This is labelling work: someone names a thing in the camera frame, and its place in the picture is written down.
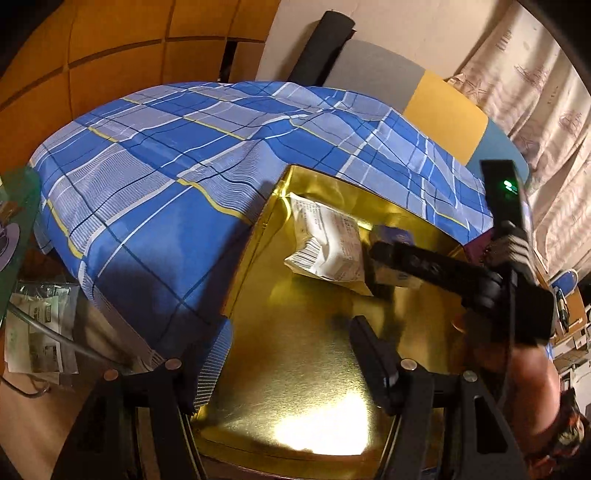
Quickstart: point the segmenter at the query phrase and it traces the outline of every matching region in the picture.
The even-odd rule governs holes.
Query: orange wall panel
[[[238,0],[177,0],[169,37],[226,37]]]
[[[238,42],[230,70],[230,83],[254,80],[264,49],[264,43]]]
[[[265,41],[280,0],[241,0],[229,37]]]
[[[0,78],[0,104],[63,66],[75,10],[73,0],[66,0],[29,36]]]
[[[225,48],[225,40],[184,40],[167,43],[163,82],[215,82],[220,73]]]
[[[71,120],[66,73],[24,93],[0,111],[0,173],[25,165],[47,137]]]
[[[129,93],[160,84],[162,44],[124,50],[70,70],[74,117]]]
[[[69,61],[164,38],[171,4],[172,0],[81,0],[72,28]]]

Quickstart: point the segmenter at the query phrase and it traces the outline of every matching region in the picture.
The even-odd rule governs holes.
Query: yellow cushion
[[[470,160],[488,123],[488,117],[474,103],[428,70],[403,115],[463,165]]]

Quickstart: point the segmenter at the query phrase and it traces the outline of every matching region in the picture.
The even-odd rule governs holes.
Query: black cylinder
[[[287,81],[303,86],[322,85],[341,48],[351,38],[354,26],[347,15],[324,12]]]

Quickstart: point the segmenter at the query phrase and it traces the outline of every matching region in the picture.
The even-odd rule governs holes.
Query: curtain
[[[552,35],[519,3],[449,80],[530,166],[532,242],[550,275],[591,271],[591,97]]]

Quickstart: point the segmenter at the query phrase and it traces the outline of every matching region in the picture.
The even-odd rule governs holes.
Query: golden reflective surface
[[[196,444],[206,456],[274,476],[370,478],[391,419],[372,404],[349,345],[349,319],[365,315],[402,356],[447,372],[460,300],[427,283],[384,300],[293,274],[283,264],[296,249],[289,192],[358,218],[364,242],[372,225],[385,224],[410,230],[420,247],[463,255],[454,239],[393,203],[289,167],[228,292],[233,345],[211,402],[193,419]]]

